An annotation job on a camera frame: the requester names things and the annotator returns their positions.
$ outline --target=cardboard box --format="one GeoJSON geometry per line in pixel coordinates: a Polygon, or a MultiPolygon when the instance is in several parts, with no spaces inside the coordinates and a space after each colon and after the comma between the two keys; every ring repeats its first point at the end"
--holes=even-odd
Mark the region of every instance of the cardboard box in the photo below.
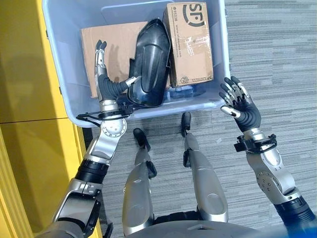
{"type": "Polygon", "coordinates": [[[147,22],[135,22],[90,27],[81,30],[86,72],[92,92],[97,97],[95,83],[95,48],[100,39],[107,42],[105,65],[109,78],[122,82],[129,77],[130,58],[135,56],[136,40],[147,22]]]}
{"type": "Polygon", "coordinates": [[[172,43],[171,86],[213,80],[206,3],[168,3],[163,20],[172,43]]]}

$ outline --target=robot forearm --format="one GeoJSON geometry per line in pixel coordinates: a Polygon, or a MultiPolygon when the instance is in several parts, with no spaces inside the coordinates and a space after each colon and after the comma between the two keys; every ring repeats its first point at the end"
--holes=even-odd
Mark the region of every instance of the robot forearm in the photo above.
{"type": "MultiPolygon", "coordinates": [[[[244,139],[254,144],[268,140],[259,128],[245,131],[244,139]]],[[[260,189],[274,204],[287,229],[293,233],[316,227],[316,217],[297,189],[293,176],[284,167],[276,143],[261,146],[260,150],[259,153],[247,150],[248,163],[260,189]]]]}

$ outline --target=gray carpet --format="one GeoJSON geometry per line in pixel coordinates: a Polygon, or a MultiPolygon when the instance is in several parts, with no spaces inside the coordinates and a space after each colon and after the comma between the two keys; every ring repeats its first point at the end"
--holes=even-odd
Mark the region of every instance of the gray carpet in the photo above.
{"type": "MultiPolygon", "coordinates": [[[[313,212],[317,209],[316,1],[226,0],[231,74],[239,77],[262,114],[262,129],[275,133],[284,165],[313,212]]],[[[113,238],[123,237],[123,187],[133,168],[142,128],[152,146],[158,176],[150,181],[156,216],[196,209],[191,170],[182,166],[181,115],[130,121],[105,179],[103,197],[113,238]]],[[[219,177],[229,222],[264,229],[282,221],[258,188],[245,153],[233,144],[241,134],[219,110],[192,113],[192,133],[219,177]]],[[[100,220],[105,229],[102,209],[100,220]]]]}

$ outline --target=robot finger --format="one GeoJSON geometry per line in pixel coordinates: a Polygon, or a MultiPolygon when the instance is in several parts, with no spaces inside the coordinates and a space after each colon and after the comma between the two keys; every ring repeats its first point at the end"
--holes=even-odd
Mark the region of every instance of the robot finger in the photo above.
{"type": "Polygon", "coordinates": [[[225,84],[220,84],[221,88],[227,93],[229,96],[229,99],[234,101],[236,100],[235,94],[233,94],[233,90],[231,88],[228,88],[225,84]]]}
{"type": "Polygon", "coordinates": [[[232,101],[230,99],[228,99],[228,97],[222,93],[222,92],[219,92],[219,96],[224,100],[224,102],[228,105],[228,106],[231,106],[232,105],[232,101]]]}
{"type": "Polygon", "coordinates": [[[224,78],[224,81],[230,86],[232,95],[234,96],[234,98],[237,99],[237,97],[240,96],[240,94],[238,93],[238,86],[227,77],[224,78]]]}
{"type": "Polygon", "coordinates": [[[246,90],[246,88],[244,87],[244,85],[240,82],[239,79],[237,79],[235,76],[231,77],[231,81],[234,82],[237,87],[238,87],[238,91],[241,94],[241,96],[245,95],[246,98],[250,97],[250,94],[248,93],[248,91],[246,90]]]}
{"type": "Polygon", "coordinates": [[[241,112],[232,108],[232,107],[228,107],[228,106],[222,106],[220,108],[224,113],[238,119],[241,116],[241,112]]]}

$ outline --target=sf logo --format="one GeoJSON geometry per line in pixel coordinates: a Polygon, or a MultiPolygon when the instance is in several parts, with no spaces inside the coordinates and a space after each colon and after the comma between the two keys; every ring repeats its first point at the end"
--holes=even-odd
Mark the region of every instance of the sf logo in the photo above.
{"type": "Polygon", "coordinates": [[[183,16],[186,23],[188,23],[188,25],[190,26],[198,27],[198,26],[203,26],[205,24],[205,20],[202,14],[201,4],[197,3],[197,4],[183,5],[183,16]]]}

